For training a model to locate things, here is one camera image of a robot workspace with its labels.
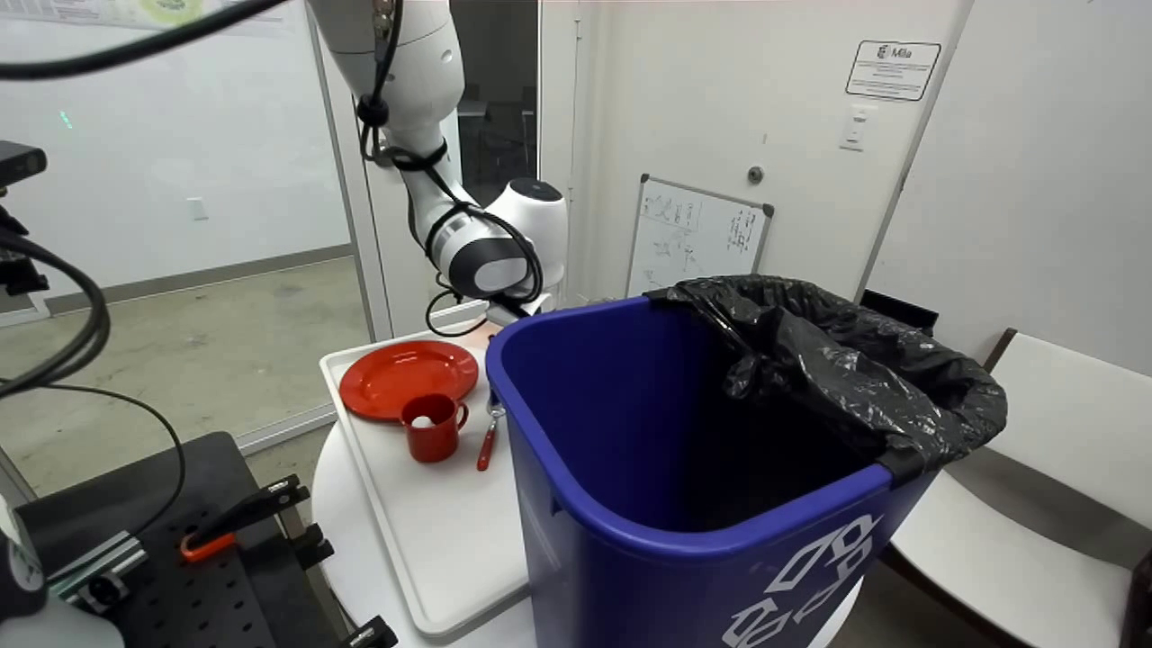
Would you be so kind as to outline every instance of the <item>black garbage bag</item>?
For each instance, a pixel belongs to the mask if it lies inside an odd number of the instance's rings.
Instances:
[[[720,398],[688,463],[695,524],[723,524],[870,462],[898,481],[990,441],[1006,390],[927,332],[785,276],[647,290],[728,343]]]

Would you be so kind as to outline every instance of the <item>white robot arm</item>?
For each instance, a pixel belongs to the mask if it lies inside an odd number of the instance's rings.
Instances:
[[[472,298],[533,308],[564,276],[564,198],[512,180],[480,207],[462,187],[441,122],[465,92],[465,60],[447,0],[309,0],[322,31],[357,88],[359,146],[395,165],[407,225],[441,276]]]

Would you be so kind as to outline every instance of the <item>blue trash bin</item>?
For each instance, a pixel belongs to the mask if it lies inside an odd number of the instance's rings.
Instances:
[[[716,336],[644,298],[533,316],[491,350],[508,406],[542,648],[809,644],[932,472],[863,463],[693,528],[683,463]]]

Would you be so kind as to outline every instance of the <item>white chair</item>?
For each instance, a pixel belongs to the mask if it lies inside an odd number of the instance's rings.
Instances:
[[[1020,332],[1000,350],[993,378],[1008,391],[1008,429],[990,450],[1149,528],[1152,378]],[[1132,570],[1035,531],[950,472],[941,472],[893,546],[968,612],[1028,644],[1121,644]]]

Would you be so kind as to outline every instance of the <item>red mug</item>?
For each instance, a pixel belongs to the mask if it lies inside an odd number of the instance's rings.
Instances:
[[[401,409],[407,454],[420,463],[441,463],[458,454],[467,406],[442,391],[424,391]]]

